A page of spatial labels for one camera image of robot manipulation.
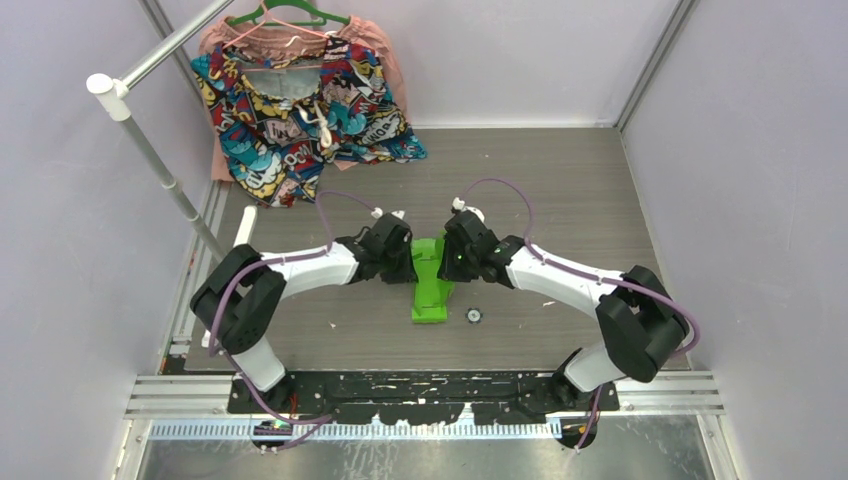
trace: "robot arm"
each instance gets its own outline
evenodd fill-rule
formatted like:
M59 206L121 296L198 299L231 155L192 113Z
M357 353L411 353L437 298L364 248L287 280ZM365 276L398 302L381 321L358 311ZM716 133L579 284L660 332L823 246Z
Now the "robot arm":
M381 216L357 237L340 237L330 245L290 253L260 254L250 245L233 248L191 299L191 310L208 330L230 281L245 267L265 263L240 282L224 307L218 341L261 392L286 376L265 331L279 302L306 290L370 280L378 273L386 283L417 280L412 268L411 231L402 212Z
M443 280L486 282L529 290L571 305L598 320L603 341L574 352L557 370L561 397L578 397L624 377L650 382L686 337L684 319L654 299L557 268L559 263L599 278L620 278L667 296L657 276L636 266L629 272L601 270L566 260L522 238L498 239L477 209L455 211L445 225Z

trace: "black mounting plate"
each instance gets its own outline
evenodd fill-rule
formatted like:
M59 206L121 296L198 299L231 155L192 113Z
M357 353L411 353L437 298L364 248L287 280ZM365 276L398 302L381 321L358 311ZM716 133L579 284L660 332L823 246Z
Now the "black mounting plate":
M281 382L294 389L296 404L281 413L311 416L331 414L337 423L370 424L375 414L386 425L406 420L410 425L453 423L471 405L474 423L500 425L544 423L545 414L588 411L591 396L569 402L551 392L553 372L538 371L306 371L289 372ZM603 386L601 411L618 410L613 384ZM233 382L227 411L261 414L244 382Z

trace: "metal floor panel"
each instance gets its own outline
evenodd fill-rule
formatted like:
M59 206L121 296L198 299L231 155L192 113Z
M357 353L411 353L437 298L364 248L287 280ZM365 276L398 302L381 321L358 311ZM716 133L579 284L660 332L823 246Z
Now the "metal floor panel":
M554 439L316 441L260 455L247 441L148 443L139 479L710 480L694 417L601 418L574 457Z

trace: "lavender wall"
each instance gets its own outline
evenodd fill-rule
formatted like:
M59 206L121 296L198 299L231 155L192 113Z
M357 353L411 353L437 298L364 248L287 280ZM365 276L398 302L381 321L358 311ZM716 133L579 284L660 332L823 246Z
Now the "lavender wall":
M0 477L101 479L150 373L190 228L85 90L156 44L136 2L12 2L0 40ZM128 97L199 201L211 135L168 63Z
M848 472L848 4L700 2L625 131L751 478Z
M207 0L160 0L174 24ZM677 0L315 0L389 35L417 126L611 126ZM256 8L236 0L228 15ZM275 16L302 18L277 8ZM197 43L187 45L189 54Z

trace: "comic print shirt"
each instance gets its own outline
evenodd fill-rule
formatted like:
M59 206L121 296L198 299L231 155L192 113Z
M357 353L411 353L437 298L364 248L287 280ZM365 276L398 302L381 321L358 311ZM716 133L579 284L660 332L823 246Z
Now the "comic print shirt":
M290 74L298 75L298 67L315 62L320 81L314 88L307 84L311 92L285 85ZM291 206L296 198L314 201L324 165L337 158L373 164L427 156L392 101L379 59L361 45L328 37L323 54L277 63L219 45L192 60L191 66L230 174L263 205ZM280 83L272 90L289 95L257 88L246 75L246 66L268 69ZM332 135L327 148L319 143L316 109Z

